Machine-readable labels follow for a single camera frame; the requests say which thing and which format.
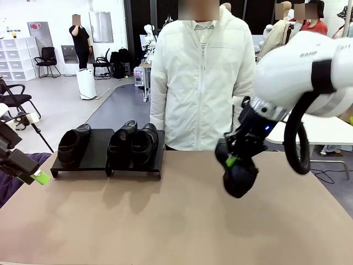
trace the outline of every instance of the white jacket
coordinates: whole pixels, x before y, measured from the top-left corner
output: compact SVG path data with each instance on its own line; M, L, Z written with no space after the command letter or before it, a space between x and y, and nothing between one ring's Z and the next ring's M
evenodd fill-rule
M255 67L248 25L224 6L204 53L190 21L166 25L151 72L151 123L165 130L165 144L182 151L214 150L232 129L233 116L238 125Z

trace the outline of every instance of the black shirt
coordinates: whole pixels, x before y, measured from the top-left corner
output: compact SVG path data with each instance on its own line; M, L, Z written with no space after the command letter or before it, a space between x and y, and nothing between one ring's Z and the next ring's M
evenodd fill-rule
M72 26L69 29L69 32L73 38L73 43L75 45L76 52L89 52L88 46L88 39L89 35L84 27L78 27L78 34L77 36L72 35L72 31L75 29L76 26Z

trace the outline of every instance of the black backpack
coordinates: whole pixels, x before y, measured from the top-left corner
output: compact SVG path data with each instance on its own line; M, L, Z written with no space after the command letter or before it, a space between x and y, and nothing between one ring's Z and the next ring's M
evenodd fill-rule
M121 48L119 50L119 60L123 63L131 62L130 53L127 49Z
M125 77L125 66L122 62L115 62L113 65L114 78L121 79Z
M113 51L110 56L110 63L120 62L120 55L117 51Z

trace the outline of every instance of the zipper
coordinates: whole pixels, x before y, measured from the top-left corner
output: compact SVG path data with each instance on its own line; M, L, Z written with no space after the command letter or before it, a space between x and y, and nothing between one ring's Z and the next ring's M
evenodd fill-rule
M205 50L201 47L201 73L200 73L200 83L199 83L199 106L197 112L197 123L196 123L196 149L200 148L200 138L201 138L201 118L202 118L202 92L204 91L204 74L206 71L206 62L205 62Z

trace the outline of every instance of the red shirt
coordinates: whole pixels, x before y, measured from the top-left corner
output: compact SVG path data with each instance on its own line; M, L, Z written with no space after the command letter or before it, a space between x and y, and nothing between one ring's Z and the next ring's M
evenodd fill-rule
M309 30L309 31L315 31L324 35L327 35L327 26L325 23L323 23L321 20L319 20L315 26L309 27L310 23L306 23L303 27L302 30Z

